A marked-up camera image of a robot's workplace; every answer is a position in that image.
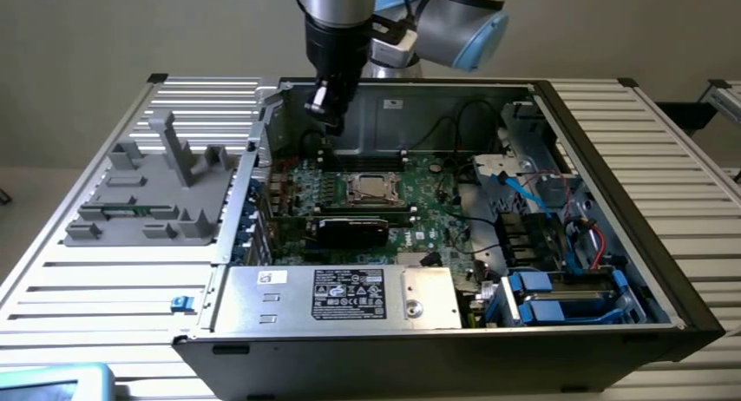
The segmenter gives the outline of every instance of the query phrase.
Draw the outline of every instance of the capacitor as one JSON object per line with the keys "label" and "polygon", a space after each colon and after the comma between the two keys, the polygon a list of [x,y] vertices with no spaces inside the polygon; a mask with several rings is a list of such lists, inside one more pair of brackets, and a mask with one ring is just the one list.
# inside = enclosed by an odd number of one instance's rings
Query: capacitor
{"label": "capacitor", "polygon": [[427,169],[433,174],[439,174],[442,172],[442,165],[434,162],[433,164],[430,164]]}

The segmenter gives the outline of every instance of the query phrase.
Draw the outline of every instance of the motherboard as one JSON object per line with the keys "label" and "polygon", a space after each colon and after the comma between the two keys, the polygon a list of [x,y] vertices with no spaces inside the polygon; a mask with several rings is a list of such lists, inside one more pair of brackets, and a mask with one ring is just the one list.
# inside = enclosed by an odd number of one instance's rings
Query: motherboard
{"label": "motherboard", "polygon": [[[459,201],[441,204],[441,194],[455,187],[453,169],[434,154],[409,156],[399,172],[331,172],[314,161],[287,161],[270,187],[275,264],[446,266],[457,287],[469,288],[469,227],[450,215],[461,213]],[[346,218],[387,222],[383,245],[319,244],[315,226]]]}

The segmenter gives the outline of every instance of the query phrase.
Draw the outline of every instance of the cpu socket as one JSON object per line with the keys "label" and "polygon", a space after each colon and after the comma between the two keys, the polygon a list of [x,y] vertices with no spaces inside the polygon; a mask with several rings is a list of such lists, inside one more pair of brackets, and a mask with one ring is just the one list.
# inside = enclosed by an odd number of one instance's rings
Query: cpu socket
{"label": "cpu socket", "polygon": [[397,204],[398,175],[353,174],[347,177],[347,203],[353,204]]}

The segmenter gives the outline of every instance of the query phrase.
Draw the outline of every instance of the white label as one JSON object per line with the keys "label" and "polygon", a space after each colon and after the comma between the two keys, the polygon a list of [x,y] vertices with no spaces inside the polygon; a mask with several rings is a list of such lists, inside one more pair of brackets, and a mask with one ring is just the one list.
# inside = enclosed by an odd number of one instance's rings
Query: white label
{"label": "white label", "polygon": [[383,108],[402,109],[405,108],[405,101],[398,99],[387,99],[383,101]]}
{"label": "white label", "polygon": [[260,271],[258,273],[258,285],[285,284],[289,282],[289,271]]}

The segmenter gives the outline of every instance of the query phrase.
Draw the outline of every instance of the red cable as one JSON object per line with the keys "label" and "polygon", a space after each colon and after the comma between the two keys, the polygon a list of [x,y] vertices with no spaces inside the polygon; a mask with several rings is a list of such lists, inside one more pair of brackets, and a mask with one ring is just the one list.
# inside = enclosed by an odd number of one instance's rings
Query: red cable
{"label": "red cable", "polygon": [[605,253],[606,240],[605,240],[605,234],[602,233],[597,225],[592,225],[592,230],[594,230],[594,233],[597,233],[597,237],[600,238],[600,249],[597,250],[597,256],[594,257],[594,262],[592,262],[592,267],[590,267],[590,269],[597,269],[600,267],[600,260],[602,259],[602,254]]}

